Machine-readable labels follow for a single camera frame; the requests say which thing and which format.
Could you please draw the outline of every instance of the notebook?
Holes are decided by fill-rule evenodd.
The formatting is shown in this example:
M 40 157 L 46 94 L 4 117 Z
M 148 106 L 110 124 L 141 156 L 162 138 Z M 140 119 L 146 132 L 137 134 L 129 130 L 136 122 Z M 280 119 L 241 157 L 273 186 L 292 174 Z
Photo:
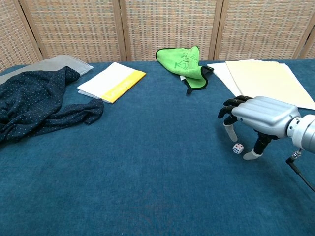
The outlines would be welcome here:
M 78 89 L 80 94 L 114 103 L 145 75 L 145 72 L 114 62 Z

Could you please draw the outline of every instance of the yellow stripe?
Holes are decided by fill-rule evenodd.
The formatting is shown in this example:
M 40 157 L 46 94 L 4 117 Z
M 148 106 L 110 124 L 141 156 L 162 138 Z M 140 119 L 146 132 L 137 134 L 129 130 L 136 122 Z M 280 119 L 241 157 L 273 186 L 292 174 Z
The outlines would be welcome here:
M 134 86 L 146 73 L 135 70 L 130 75 L 128 75 L 123 81 L 109 90 L 106 94 L 104 94 L 101 98 L 114 103 L 118 98 L 120 98 L 128 89 Z

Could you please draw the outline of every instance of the black cable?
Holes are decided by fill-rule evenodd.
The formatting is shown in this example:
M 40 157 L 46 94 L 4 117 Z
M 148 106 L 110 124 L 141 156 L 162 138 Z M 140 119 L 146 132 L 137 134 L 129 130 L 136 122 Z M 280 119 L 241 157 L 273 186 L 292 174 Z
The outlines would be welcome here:
M 301 179 L 307 184 L 308 187 L 310 187 L 313 192 L 315 192 L 315 188 L 312 186 L 310 182 L 307 181 L 307 179 L 301 174 L 301 171 L 296 167 L 296 165 L 293 164 L 295 160 L 292 157 L 289 157 L 285 162 L 291 167 L 294 172 L 301 177 Z
M 299 175 L 299 176 L 302 178 L 302 180 L 308 185 L 308 187 L 310 187 L 311 190 L 313 190 L 313 192 L 315 192 L 315 188 L 312 186 L 312 184 L 311 184 L 310 182 L 308 182 L 307 179 L 305 179 L 305 177 L 304 177 L 301 173 L 299 173 L 298 175 Z

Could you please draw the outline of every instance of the beige paper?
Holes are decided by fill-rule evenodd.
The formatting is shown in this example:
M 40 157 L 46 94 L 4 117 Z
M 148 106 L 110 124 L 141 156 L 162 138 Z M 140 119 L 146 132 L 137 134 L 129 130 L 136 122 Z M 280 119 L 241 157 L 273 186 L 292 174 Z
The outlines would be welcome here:
M 227 61 L 227 67 L 242 95 L 266 96 L 315 110 L 315 103 L 303 86 L 276 61 Z

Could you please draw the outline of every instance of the gray cloth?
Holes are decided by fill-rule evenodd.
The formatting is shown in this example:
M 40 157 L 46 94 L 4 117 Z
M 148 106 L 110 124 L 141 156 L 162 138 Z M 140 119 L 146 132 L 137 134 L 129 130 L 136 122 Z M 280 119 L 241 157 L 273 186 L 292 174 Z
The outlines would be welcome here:
M 65 66 L 70 67 L 71 69 L 78 72 L 80 75 L 84 75 L 91 69 L 93 69 L 93 66 L 77 59 L 72 56 L 68 55 L 59 55 L 53 58 L 45 59 L 42 61 L 39 61 L 37 63 L 34 63 L 32 65 L 27 65 L 21 69 L 12 71 L 8 74 L 0 76 L 0 85 L 6 82 L 8 79 L 10 79 L 12 76 L 18 75 L 25 71 L 58 71 Z

